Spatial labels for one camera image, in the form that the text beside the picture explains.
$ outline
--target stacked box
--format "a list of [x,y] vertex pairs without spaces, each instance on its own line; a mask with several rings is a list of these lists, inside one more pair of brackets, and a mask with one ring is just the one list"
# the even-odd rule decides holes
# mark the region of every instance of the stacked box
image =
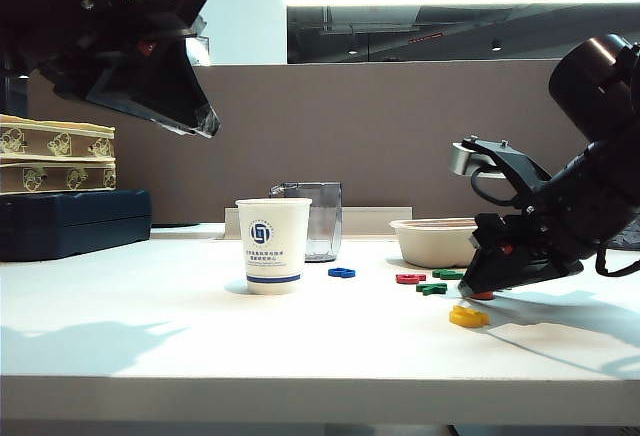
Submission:
[[111,190],[114,128],[0,114],[0,194]]

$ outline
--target red toy piece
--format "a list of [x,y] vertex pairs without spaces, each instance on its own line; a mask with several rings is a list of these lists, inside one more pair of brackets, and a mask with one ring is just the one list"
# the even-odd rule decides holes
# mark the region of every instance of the red toy piece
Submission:
[[396,283],[398,284],[418,284],[420,281],[426,280],[426,274],[396,274]]

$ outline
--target paper cup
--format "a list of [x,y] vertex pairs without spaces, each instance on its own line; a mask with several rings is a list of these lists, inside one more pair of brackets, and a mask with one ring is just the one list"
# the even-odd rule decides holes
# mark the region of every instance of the paper cup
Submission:
[[295,291],[304,267],[311,199],[241,199],[236,205],[249,291]]

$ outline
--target white bowl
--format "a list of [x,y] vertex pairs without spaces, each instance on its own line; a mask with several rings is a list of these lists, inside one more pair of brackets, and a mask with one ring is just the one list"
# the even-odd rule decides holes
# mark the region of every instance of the white bowl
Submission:
[[475,248],[469,241],[476,223],[471,218],[405,219],[391,221],[402,258],[424,268],[469,266]]

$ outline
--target blue stripe on cup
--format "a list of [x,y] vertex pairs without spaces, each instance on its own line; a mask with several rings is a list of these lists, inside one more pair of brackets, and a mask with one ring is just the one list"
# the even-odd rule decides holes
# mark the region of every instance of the blue stripe on cup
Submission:
[[257,276],[249,276],[247,274],[247,281],[251,281],[252,283],[290,283],[291,281],[297,281],[300,279],[299,274],[294,274],[293,276],[287,276],[285,278],[260,278]]

